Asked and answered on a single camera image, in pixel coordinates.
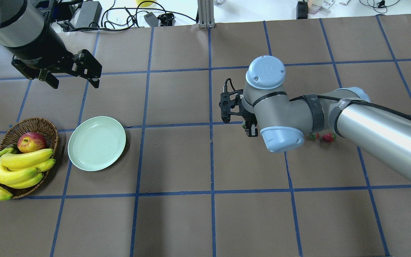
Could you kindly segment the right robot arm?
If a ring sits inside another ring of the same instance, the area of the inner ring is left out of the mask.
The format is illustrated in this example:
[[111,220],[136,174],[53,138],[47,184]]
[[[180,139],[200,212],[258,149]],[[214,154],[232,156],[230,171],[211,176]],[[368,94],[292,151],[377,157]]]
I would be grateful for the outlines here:
[[243,107],[255,115],[270,152],[293,150],[307,134],[329,129],[411,182],[411,116],[370,103],[358,87],[291,101],[283,86],[285,73],[278,58],[264,55],[245,75]]

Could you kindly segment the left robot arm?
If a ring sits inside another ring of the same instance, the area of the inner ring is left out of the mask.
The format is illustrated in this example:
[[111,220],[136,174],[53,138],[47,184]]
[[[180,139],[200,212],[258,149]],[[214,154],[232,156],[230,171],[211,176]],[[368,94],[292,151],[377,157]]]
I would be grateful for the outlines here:
[[56,73],[81,77],[98,88],[102,65],[87,49],[68,51],[61,37],[28,0],[0,0],[0,45],[26,79],[38,79],[57,89]]

